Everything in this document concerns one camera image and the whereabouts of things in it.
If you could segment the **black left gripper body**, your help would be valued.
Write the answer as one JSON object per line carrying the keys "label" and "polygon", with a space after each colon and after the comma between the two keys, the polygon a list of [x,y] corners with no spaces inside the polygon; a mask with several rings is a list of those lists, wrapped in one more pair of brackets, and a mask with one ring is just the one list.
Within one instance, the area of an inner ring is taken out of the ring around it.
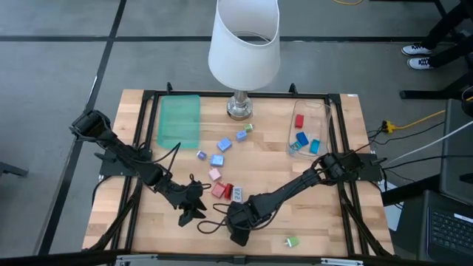
{"label": "black left gripper body", "polygon": [[162,195],[174,209],[191,209],[192,201],[200,199],[203,190],[203,184],[200,181],[191,181],[188,185],[179,185],[174,181],[169,181],[162,188]]}

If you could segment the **translucent green plastic bin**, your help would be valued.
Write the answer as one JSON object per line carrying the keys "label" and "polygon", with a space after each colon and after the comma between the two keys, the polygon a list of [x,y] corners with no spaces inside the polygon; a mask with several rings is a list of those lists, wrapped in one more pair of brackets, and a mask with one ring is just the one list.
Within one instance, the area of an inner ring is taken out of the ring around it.
{"label": "translucent green plastic bin", "polygon": [[197,149],[200,145],[200,97],[167,95],[161,98],[157,144],[172,149]]}

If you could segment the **black laptop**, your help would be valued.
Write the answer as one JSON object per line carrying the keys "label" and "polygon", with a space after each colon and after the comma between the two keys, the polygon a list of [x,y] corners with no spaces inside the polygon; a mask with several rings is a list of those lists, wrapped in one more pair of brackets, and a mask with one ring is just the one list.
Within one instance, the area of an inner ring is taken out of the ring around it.
{"label": "black laptop", "polygon": [[428,209],[426,254],[436,261],[473,265],[473,218],[441,209]]}

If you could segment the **person's leg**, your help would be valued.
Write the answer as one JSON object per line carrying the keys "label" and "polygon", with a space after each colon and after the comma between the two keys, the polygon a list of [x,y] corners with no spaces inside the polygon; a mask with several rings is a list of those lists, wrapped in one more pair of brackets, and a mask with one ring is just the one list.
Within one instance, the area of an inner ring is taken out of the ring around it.
{"label": "person's leg", "polygon": [[454,47],[444,50],[437,55],[433,55],[429,59],[429,65],[433,68],[442,67],[460,57],[468,55],[471,52],[473,52],[473,34],[464,38]]}
{"label": "person's leg", "polygon": [[[429,32],[421,42],[421,46],[433,50],[443,37],[466,19],[473,16],[473,0],[460,0],[460,3],[450,10]],[[459,41],[455,46],[445,50],[447,53],[460,55],[473,51],[473,34]]]}

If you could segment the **white sheet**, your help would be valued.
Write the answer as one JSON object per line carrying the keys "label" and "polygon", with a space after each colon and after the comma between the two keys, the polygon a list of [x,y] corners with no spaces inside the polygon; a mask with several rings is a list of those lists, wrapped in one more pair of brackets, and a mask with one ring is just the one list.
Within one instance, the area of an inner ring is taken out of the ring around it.
{"label": "white sheet", "polygon": [[[397,186],[390,182],[386,183],[382,180],[379,183],[379,188],[381,189],[382,192],[385,192],[385,191],[397,188]],[[397,231],[402,209],[403,209],[402,202],[384,207],[385,215],[387,218],[387,224],[391,231]]]}

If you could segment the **grey computer box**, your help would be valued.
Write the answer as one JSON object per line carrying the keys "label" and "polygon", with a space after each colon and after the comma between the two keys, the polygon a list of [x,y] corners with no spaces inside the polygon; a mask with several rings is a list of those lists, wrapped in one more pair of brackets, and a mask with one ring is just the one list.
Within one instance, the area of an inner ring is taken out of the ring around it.
{"label": "grey computer box", "polygon": [[[469,126],[443,140],[442,155],[473,155],[473,117],[459,100],[447,100],[444,134]],[[473,157],[446,157],[440,164],[440,191],[458,201],[473,205]]]}

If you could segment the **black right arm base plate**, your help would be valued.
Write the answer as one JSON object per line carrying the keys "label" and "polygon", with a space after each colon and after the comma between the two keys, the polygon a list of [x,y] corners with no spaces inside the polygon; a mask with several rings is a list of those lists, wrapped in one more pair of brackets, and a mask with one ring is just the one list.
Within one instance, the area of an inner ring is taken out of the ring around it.
{"label": "black right arm base plate", "polygon": [[382,179],[378,159],[374,154],[335,154],[335,164],[328,169],[330,178],[345,182],[380,181]]}

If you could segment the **person's white shoe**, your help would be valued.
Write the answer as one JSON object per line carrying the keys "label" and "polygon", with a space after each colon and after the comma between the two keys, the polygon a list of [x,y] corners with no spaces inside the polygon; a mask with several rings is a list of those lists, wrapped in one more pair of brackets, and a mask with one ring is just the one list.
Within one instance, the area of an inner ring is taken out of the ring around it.
{"label": "person's white shoe", "polygon": [[433,69],[433,66],[430,64],[430,57],[410,58],[407,60],[407,66],[416,70]]}
{"label": "person's white shoe", "polygon": [[432,52],[433,50],[423,47],[420,43],[407,45],[401,48],[401,53],[407,56],[430,55]]}

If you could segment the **silver bracket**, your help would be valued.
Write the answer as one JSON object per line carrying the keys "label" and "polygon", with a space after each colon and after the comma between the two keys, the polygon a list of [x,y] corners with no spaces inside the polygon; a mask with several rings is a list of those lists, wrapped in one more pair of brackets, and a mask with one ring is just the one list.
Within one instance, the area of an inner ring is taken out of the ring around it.
{"label": "silver bracket", "polygon": [[130,266],[133,262],[158,260],[157,254],[127,254],[116,257],[114,266]]}
{"label": "silver bracket", "polygon": [[330,266],[364,266],[363,261],[336,258],[321,258],[321,264]]}

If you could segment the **silver table lamp white shade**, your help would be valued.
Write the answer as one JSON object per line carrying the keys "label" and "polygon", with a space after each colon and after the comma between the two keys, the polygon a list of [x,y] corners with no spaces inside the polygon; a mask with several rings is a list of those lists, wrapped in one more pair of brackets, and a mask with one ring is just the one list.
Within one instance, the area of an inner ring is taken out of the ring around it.
{"label": "silver table lamp white shade", "polygon": [[250,91],[269,85],[280,68],[278,0],[217,0],[208,67],[233,89],[227,113],[234,120],[253,113]]}

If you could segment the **grey stand foot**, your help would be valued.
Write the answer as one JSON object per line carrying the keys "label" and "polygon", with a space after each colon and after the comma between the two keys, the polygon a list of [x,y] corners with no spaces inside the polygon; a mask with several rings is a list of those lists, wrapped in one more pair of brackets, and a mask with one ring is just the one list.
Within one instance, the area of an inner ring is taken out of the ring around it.
{"label": "grey stand foot", "polygon": [[26,177],[28,174],[28,170],[24,170],[22,168],[18,168],[10,164],[0,162],[0,177],[3,174],[13,174],[17,177]]}

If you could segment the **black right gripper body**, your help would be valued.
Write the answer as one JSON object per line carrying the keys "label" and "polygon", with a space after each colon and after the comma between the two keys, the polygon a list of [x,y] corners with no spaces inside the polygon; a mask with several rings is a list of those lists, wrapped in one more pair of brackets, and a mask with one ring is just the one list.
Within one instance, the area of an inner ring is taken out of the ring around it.
{"label": "black right gripper body", "polygon": [[232,202],[232,212],[239,214],[238,226],[241,230],[250,231],[261,224],[261,218],[247,204]]}

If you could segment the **black side table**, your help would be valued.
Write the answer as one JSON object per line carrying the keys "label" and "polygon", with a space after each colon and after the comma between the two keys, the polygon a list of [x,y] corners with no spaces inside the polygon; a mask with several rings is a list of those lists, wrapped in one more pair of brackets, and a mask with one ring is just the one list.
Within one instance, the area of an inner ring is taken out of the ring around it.
{"label": "black side table", "polygon": [[385,205],[402,202],[403,209],[394,232],[402,247],[416,254],[417,259],[432,261],[426,254],[428,209],[441,209],[473,218],[473,206],[458,202],[439,191],[440,176],[435,175],[382,194]]}

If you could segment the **black aluminium table frame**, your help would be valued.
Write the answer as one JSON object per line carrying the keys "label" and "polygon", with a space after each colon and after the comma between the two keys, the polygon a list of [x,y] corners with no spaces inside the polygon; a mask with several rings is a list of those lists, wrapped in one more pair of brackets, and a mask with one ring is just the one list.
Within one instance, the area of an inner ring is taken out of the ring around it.
{"label": "black aluminium table frame", "polygon": [[[118,112],[113,123],[113,131],[125,143],[132,143],[139,109],[145,90],[125,89],[121,95]],[[200,148],[210,156],[217,153],[217,141],[224,137],[233,138],[243,124],[252,123],[256,129],[244,142],[235,142],[224,153],[225,162],[221,171],[224,183],[243,187],[245,199],[251,194],[276,190],[286,182],[299,176],[310,166],[308,159],[290,157],[286,152],[290,121],[296,100],[330,102],[335,112],[333,129],[329,135],[329,150],[340,151],[359,149],[368,143],[361,104],[353,94],[313,94],[313,93],[263,93],[249,96],[253,100],[253,116],[250,122],[232,120],[226,112],[227,98],[232,92],[217,91],[177,91],[170,95],[199,95],[201,98]],[[210,180],[209,163],[196,158],[195,150],[179,150],[171,171],[173,180],[186,184],[193,173],[197,180]],[[110,177],[100,185],[95,196],[82,248],[90,248],[112,224],[118,214],[125,177]],[[375,238],[383,248],[393,252],[387,218],[380,191],[366,181],[357,182],[361,215]],[[160,258],[176,255],[204,256],[210,260],[223,262],[230,257],[251,256],[282,262],[288,256],[290,262],[299,257],[345,257],[349,255],[347,243],[353,244],[353,252],[361,253],[361,240],[355,222],[341,209],[338,190],[340,185],[317,185],[304,190],[289,199],[282,206],[269,226],[252,232],[245,247],[230,240],[228,229],[222,226],[213,234],[202,234],[197,223],[203,219],[193,219],[188,225],[177,225],[181,210],[174,210],[160,194],[143,188],[137,207],[137,219],[131,241],[131,252],[154,253]],[[295,236],[300,244],[294,248],[283,242]]]}

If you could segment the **black desk leg frame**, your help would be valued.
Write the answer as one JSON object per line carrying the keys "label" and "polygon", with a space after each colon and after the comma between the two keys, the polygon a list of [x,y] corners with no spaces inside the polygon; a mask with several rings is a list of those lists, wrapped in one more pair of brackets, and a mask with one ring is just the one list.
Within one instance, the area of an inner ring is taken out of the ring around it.
{"label": "black desk leg frame", "polygon": [[[410,58],[425,58],[425,57],[431,58],[433,55],[434,55],[433,53],[430,55],[415,55],[415,56],[410,56]],[[461,58],[465,58],[469,55],[473,55],[473,52]],[[471,69],[468,70],[466,74],[458,78],[456,81],[454,81],[453,83],[451,83],[444,89],[440,89],[437,91],[402,90],[399,92],[399,95],[402,99],[409,99],[409,100],[414,100],[414,99],[416,100],[443,100],[443,99],[450,99],[450,98],[460,98],[461,93],[464,92],[466,87],[473,85],[473,60],[471,60],[471,65],[472,65]]]}

